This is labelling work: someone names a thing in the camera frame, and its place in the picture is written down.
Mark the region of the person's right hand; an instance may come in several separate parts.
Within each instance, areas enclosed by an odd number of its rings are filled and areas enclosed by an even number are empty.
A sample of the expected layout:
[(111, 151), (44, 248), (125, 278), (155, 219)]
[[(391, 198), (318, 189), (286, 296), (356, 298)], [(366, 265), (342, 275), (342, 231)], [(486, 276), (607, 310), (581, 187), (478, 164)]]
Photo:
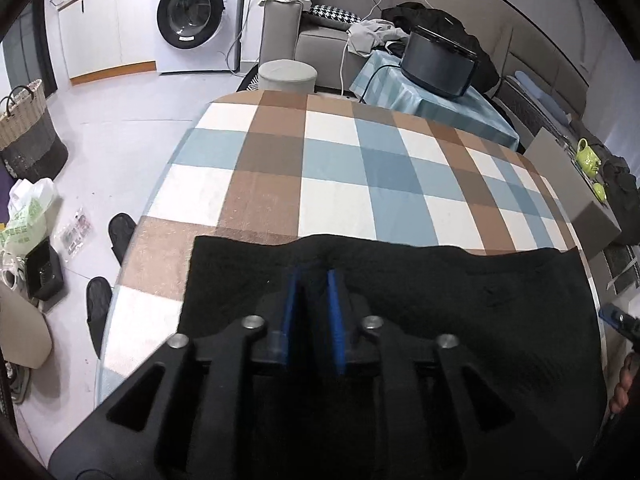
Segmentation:
[(626, 408), (629, 402), (629, 393), (639, 369), (639, 355), (631, 352), (626, 356), (623, 366), (618, 375), (618, 382), (614, 388), (614, 392), (608, 407), (614, 415), (620, 414)]

